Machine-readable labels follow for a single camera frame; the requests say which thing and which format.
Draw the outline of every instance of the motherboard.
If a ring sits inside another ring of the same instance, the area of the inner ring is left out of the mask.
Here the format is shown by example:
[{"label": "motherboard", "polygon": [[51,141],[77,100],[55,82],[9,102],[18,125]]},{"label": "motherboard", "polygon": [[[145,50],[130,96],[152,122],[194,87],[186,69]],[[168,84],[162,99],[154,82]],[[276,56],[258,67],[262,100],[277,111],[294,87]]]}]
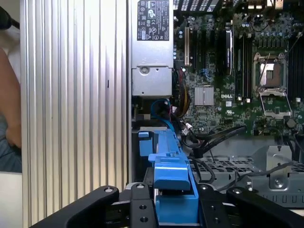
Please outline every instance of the motherboard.
[{"label": "motherboard", "polygon": [[184,121],[195,133],[241,125],[247,135],[302,132],[303,30],[301,16],[271,5],[179,18],[173,58],[191,99]]}]

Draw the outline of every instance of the person's arm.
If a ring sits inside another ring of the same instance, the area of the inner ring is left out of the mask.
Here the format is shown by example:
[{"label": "person's arm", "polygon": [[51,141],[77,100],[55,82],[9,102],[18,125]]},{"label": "person's arm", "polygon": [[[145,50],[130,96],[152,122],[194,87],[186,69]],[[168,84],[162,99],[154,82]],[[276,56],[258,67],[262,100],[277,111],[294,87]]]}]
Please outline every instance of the person's arm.
[{"label": "person's arm", "polygon": [[7,141],[10,145],[21,148],[20,84],[2,48],[0,48],[0,113],[8,123]]}]

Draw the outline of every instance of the ram slot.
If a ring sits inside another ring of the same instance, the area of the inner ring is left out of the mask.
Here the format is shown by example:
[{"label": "ram slot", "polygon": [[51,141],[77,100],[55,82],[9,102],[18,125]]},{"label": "ram slot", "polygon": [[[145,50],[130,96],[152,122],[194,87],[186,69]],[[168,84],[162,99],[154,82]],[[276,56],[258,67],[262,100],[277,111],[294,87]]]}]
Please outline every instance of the ram slot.
[{"label": "ram slot", "polygon": [[253,68],[253,54],[252,54],[253,40],[243,37],[243,96],[245,98],[252,97],[252,68]]},{"label": "ram slot", "polygon": [[251,98],[252,96],[252,40],[246,37],[235,42],[235,95],[238,99]]},{"label": "ram slot", "polygon": [[242,39],[236,39],[234,50],[235,50],[235,98],[243,97],[243,42]]},{"label": "ram slot", "polygon": [[289,47],[293,49],[288,55],[288,98],[294,101],[296,98],[304,98],[304,37],[296,41],[296,37],[289,40]]}]

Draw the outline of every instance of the denim jeans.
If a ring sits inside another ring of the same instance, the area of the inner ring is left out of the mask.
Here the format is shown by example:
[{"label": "denim jeans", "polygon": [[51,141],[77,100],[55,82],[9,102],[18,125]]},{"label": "denim jeans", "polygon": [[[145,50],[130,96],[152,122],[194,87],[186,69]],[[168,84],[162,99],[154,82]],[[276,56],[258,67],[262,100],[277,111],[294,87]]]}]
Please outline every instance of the denim jeans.
[{"label": "denim jeans", "polygon": [[6,123],[0,122],[0,171],[22,172],[21,149],[8,144],[6,129]]}]

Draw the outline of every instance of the person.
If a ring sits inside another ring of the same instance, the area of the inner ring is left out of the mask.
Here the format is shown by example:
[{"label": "person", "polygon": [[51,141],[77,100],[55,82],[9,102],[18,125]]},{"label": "person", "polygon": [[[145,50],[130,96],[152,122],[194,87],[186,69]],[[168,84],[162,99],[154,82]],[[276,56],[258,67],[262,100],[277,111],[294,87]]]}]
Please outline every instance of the person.
[{"label": "person", "polygon": [[0,171],[22,172],[20,84],[0,48]]}]

